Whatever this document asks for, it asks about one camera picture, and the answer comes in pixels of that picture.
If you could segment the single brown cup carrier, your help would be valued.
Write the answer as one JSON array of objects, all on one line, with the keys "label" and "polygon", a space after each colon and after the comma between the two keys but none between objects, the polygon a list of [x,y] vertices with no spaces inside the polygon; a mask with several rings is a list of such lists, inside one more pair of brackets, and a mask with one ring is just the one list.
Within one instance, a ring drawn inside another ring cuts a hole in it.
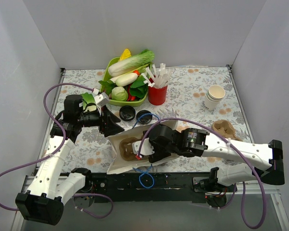
[{"label": "single brown cup carrier", "polygon": [[133,152],[132,144],[139,141],[140,139],[136,137],[130,137],[123,139],[119,144],[120,155],[125,161],[137,160]]}]

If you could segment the patterned paper takeout bag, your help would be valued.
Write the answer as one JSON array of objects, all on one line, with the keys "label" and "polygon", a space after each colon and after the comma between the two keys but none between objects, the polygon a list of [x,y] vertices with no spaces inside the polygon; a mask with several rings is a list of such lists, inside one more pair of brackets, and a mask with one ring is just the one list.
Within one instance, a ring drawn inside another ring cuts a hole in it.
[{"label": "patterned paper takeout bag", "polygon": [[149,173],[152,167],[173,161],[179,156],[174,152],[166,152],[163,147],[154,147],[149,138],[143,138],[151,125],[133,127],[119,134],[108,137],[113,151],[107,175],[119,175],[135,170],[140,174],[138,181],[145,189],[155,185],[153,175]]}]

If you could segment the stack of white paper cups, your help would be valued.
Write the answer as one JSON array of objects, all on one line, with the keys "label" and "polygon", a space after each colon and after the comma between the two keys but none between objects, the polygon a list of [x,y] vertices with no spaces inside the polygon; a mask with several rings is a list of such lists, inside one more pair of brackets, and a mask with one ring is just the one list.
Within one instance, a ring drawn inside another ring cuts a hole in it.
[{"label": "stack of white paper cups", "polygon": [[219,85],[212,85],[207,90],[204,106],[207,110],[214,110],[217,104],[225,97],[225,90]]}]

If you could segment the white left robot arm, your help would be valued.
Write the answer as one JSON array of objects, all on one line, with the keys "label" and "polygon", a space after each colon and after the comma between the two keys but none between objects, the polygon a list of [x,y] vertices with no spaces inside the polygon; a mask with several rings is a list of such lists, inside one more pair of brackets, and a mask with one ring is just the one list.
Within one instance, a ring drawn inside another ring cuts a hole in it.
[{"label": "white left robot arm", "polygon": [[57,182],[82,128],[98,127],[105,137],[124,131],[118,125],[120,119],[106,107],[109,101],[106,93],[94,96],[92,103],[81,95],[66,96],[64,109],[55,117],[50,132],[46,159],[41,162],[26,192],[19,193],[15,199],[24,219],[56,225],[67,201],[79,190],[86,193],[92,189],[91,172],[86,168],[76,168],[62,183]]}]

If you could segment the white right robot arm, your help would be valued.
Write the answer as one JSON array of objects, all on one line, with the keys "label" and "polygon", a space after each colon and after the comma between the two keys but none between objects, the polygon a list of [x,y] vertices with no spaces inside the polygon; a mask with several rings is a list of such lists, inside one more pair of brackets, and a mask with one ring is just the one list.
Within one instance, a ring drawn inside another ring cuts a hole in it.
[{"label": "white right robot arm", "polygon": [[178,132],[158,124],[133,145],[138,159],[148,156],[150,163],[171,154],[184,157],[217,157],[237,162],[227,168],[214,167],[206,179],[195,183],[199,191],[219,191],[238,182],[260,180],[269,185],[285,183],[282,142],[254,144],[226,139],[206,130],[187,128]]}]

